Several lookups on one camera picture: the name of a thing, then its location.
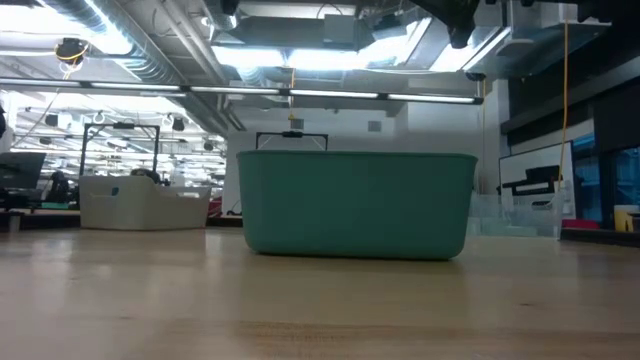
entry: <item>green plastic bin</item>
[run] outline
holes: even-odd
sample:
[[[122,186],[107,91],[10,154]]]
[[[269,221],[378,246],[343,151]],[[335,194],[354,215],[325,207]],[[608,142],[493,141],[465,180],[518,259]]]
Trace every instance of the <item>green plastic bin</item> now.
[[[477,159],[459,154],[238,154],[258,253],[444,260],[464,247]]]

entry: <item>clear plastic container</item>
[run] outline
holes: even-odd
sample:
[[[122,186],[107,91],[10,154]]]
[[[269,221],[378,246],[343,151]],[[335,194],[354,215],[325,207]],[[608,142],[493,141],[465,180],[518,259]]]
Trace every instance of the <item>clear plastic container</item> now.
[[[471,197],[467,235],[560,237],[562,193],[506,197]]]

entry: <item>storage bin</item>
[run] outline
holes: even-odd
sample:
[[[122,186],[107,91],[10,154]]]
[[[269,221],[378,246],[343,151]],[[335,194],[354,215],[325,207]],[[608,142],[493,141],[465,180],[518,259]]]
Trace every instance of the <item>storage bin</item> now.
[[[81,176],[80,222],[107,230],[204,228],[210,188],[155,185],[146,176]]]
[[[256,252],[449,259],[464,247],[473,156],[248,151],[238,162]]]

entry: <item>ceiling duct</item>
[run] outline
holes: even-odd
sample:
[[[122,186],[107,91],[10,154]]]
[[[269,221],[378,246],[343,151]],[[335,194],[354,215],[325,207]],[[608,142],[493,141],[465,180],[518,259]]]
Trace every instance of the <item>ceiling duct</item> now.
[[[235,29],[240,21],[237,0],[203,0],[207,17],[216,30]]]
[[[277,88],[276,83],[267,79],[264,74],[264,71],[261,67],[238,67],[236,68],[238,71],[238,75],[240,79],[251,87],[260,87],[260,88]],[[271,96],[266,95],[265,98],[275,101],[275,102],[288,102],[288,98],[286,96]]]
[[[113,36],[131,44],[131,51],[119,64],[145,83],[180,84],[186,79],[151,41],[142,28],[115,0],[38,0],[69,20],[81,23],[95,35]],[[200,127],[208,132],[226,133],[227,122],[214,107],[196,95],[172,98],[194,116]]]

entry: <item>electrical cable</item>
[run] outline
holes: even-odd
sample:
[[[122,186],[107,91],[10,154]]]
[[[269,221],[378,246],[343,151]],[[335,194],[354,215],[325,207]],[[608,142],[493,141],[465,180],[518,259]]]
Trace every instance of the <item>electrical cable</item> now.
[[[73,67],[75,67],[76,61],[78,61],[78,58],[84,53],[84,51],[87,50],[87,47],[85,47],[85,49],[83,50],[83,52],[73,55],[71,58],[73,59]],[[62,77],[62,80],[69,80],[69,77],[71,76],[71,72],[67,72],[64,74],[64,76]],[[58,95],[60,95],[60,88],[56,89],[55,94],[53,95],[53,98],[51,99],[51,101],[49,101],[49,104],[47,104],[47,107],[44,109],[44,112],[42,113],[42,115],[40,115],[40,118],[38,119],[38,121],[35,122],[35,124],[33,124],[33,126],[31,126],[31,128],[27,131],[27,133],[21,137],[20,139],[18,139],[15,143],[13,143],[11,145],[12,148],[17,147],[18,145],[20,145],[29,135],[31,135],[31,133],[36,129],[36,127],[38,127],[38,125],[40,125],[40,123],[42,123],[42,120],[45,119],[45,117],[47,116],[47,114],[49,113],[49,110],[51,109],[51,106],[53,106],[54,101],[56,101],[56,99],[58,98]]]
[[[560,150],[560,170],[558,174],[558,188],[556,192],[560,192],[562,181],[562,167],[564,166],[564,148],[567,140],[567,123],[569,122],[569,19],[564,19],[564,117],[562,123],[562,148]]]
[[[75,54],[75,55],[71,55],[71,56],[59,56],[58,54],[58,45],[56,45],[53,48],[53,51],[56,53],[56,57],[58,58],[58,60],[60,61],[70,61],[70,60],[75,60],[73,62],[73,65],[75,66],[76,61],[78,60],[78,58],[82,55],[84,55],[84,53],[87,52],[87,50],[89,50],[89,43],[87,43],[87,45],[85,45],[84,49],[82,49],[82,51],[80,51],[79,53]]]
[[[327,6],[327,5],[329,5],[329,6],[333,7],[334,9],[338,10],[338,12],[340,13],[340,15],[344,15],[344,13],[342,12],[342,10],[340,10],[340,8],[339,8],[339,7],[335,6],[335,4],[332,4],[332,3],[330,3],[330,2],[326,2],[326,3],[322,4],[322,6],[320,6],[320,9],[318,9],[318,13],[316,14],[316,19],[319,19],[319,18],[320,18],[320,12],[322,12],[322,9],[324,9],[324,8],[325,8],[325,6]]]

